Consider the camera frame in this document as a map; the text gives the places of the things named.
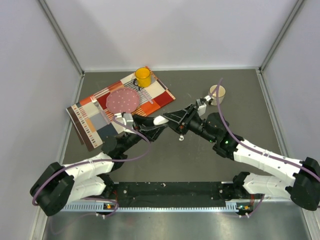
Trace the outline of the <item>white earbud charging case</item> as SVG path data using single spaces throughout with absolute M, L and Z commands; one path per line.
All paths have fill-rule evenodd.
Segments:
M 165 117 L 163 117 L 162 115 L 159 115 L 157 117 L 155 117 L 153 119 L 153 124 L 155 126 L 159 126 L 159 125 L 163 125 L 163 124 L 167 124 L 169 122 L 168 119 L 166 119 Z

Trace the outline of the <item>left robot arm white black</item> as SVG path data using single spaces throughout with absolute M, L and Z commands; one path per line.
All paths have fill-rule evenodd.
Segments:
M 169 121 L 163 116 L 118 113 L 113 122 L 124 132 L 119 136 L 106 137 L 99 154 L 72 164 L 53 162 L 32 186 L 32 204 L 40 207 L 46 216 L 57 214 L 74 201 L 89 197 L 109 198 L 114 191 L 109 173 L 125 162 L 138 160 L 138 157 L 129 158 L 126 151 L 141 140 L 151 144 Z

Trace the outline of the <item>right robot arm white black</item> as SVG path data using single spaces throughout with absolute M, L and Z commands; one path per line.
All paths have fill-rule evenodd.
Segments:
M 315 211 L 320 203 L 320 165 L 310 157 L 293 159 L 260 148 L 241 136 L 228 132 L 228 123 L 214 112 L 202 119 L 206 105 L 191 104 L 185 109 L 164 113 L 153 121 L 167 124 L 180 135 L 191 131 L 212 142 L 213 150 L 223 158 L 253 166 L 268 173 L 241 172 L 233 179 L 233 192 L 239 198 L 263 194 L 290 199 L 299 207 Z

